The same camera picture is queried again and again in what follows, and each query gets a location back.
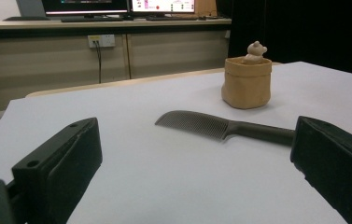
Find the white table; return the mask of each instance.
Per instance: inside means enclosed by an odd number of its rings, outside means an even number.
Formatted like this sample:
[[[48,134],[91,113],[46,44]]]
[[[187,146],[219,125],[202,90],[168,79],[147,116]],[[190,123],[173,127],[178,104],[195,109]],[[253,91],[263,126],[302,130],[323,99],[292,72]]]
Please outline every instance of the white table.
[[[216,142],[154,125],[170,110],[294,129],[300,115],[352,133],[352,74],[273,67],[272,99],[222,101],[223,73],[12,101],[0,120],[0,178],[66,125],[99,120],[104,162],[68,223],[345,223],[289,161],[289,148],[241,136]]]

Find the black cable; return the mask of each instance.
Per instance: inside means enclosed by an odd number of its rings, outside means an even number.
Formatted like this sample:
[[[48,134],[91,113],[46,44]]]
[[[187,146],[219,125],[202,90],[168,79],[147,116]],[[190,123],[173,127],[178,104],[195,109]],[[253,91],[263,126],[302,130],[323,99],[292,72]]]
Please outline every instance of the black cable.
[[[93,41],[94,46],[96,47],[97,51],[97,58],[99,59],[99,83],[101,83],[101,48],[100,48],[100,42],[97,40]]]

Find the wall socket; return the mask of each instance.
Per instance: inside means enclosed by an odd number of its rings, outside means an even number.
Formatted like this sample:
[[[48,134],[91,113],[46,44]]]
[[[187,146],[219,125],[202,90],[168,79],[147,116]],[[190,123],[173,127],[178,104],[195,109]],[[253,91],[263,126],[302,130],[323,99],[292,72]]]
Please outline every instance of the wall socket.
[[[99,46],[115,47],[115,36],[114,35],[88,35],[89,48],[96,48],[93,41],[98,41]]]

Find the small basket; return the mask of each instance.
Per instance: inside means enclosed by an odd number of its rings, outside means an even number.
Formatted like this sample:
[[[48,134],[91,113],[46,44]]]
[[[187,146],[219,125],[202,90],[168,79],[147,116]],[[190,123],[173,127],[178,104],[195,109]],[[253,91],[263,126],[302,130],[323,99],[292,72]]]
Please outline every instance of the small basket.
[[[266,105],[271,99],[272,61],[262,59],[260,64],[242,64],[244,58],[225,60],[222,99],[240,109]]]

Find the comb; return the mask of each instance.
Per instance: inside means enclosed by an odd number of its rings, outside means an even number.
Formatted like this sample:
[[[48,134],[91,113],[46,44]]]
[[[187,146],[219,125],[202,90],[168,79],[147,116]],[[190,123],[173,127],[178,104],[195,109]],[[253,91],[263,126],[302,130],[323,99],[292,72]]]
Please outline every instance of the comb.
[[[292,145],[294,137],[294,131],[289,129],[223,119],[185,110],[167,112],[155,122],[155,125],[198,133],[221,140],[232,134],[237,134],[286,146]]]

